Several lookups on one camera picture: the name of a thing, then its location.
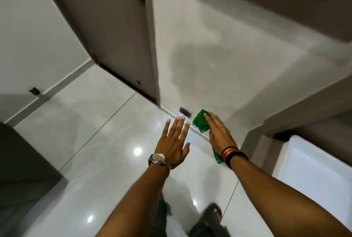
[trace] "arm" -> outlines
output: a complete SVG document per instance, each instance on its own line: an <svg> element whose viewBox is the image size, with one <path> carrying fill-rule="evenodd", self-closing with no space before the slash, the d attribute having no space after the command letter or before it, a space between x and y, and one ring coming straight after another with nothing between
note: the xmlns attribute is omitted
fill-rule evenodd
<svg viewBox="0 0 352 237"><path fill-rule="evenodd" d="M221 155L235 146L229 130L213 113L205 115L210 127L210 143ZM305 195L266 174L242 156L234 156L230 165L248 198L275 237L352 236L340 221Z"/></svg>
<svg viewBox="0 0 352 237"><path fill-rule="evenodd" d="M167 120L155 149L156 154L164 154L169 159L172 169L181 164L189 153L189 143L182 149L189 129L188 122L182 130L184 119L184 116L181 119L177 117L169 134L170 120ZM128 190L96 237L148 236L168 176L167 166L151 164Z"/></svg>

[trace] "wristband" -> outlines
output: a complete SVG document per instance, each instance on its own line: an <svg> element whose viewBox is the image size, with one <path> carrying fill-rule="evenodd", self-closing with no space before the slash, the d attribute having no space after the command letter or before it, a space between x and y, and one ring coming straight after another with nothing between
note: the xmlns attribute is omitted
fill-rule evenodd
<svg viewBox="0 0 352 237"><path fill-rule="evenodd" d="M236 155L239 155L248 159L248 157L235 146L229 146L225 148L221 153L222 160L229 168L231 168L230 166L231 159Z"/></svg>

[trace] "white wall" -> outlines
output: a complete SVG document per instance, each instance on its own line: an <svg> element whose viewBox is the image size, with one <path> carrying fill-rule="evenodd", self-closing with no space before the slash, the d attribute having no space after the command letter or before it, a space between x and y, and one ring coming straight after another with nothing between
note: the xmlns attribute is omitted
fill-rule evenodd
<svg viewBox="0 0 352 237"><path fill-rule="evenodd" d="M352 72L352 47L244 0L153 0L161 105L251 128Z"/></svg>
<svg viewBox="0 0 352 237"><path fill-rule="evenodd" d="M0 121L89 59L52 0L0 0Z"/></svg>

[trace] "black wristband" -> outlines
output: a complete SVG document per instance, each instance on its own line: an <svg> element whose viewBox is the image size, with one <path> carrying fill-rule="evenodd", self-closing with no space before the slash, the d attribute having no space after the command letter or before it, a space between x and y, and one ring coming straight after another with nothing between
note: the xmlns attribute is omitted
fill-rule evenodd
<svg viewBox="0 0 352 237"><path fill-rule="evenodd" d="M236 155L239 155L239 156L242 156L242 157L248 159L248 157L245 155L244 152L233 151L233 152L229 153L229 154L226 156L226 158L225 158L225 164L226 164L229 168L231 168L231 165L230 165L231 159L232 159L234 156L236 156Z"/></svg>
<svg viewBox="0 0 352 237"><path fill-rule="evenodd" d="M222 155L223 155L223 153L227 150L227 149L229 149L229 148L235 148L235 149L238 149L238 147L236 147L236 146L229 146L229 147L226 147L223 151L222 151L222 153L221 153L221 158L222 158Z"/></svg>

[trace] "forearm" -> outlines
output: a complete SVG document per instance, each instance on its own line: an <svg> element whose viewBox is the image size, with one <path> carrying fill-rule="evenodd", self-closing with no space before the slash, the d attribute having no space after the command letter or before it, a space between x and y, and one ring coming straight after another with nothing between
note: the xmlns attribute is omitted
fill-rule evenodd
<svg viewBox="0 0 352 237"><path fill-rule="evenodd" d="M235 156L230 165L275 237L352 235L324 208L247 159Z"/></svg>
<svg viewBox="0 0 352 237"><path fill-rule="evenodd" d="M165 180L167 166L151 164L132 185L96 237L139 237L150 232Z"/></svg>

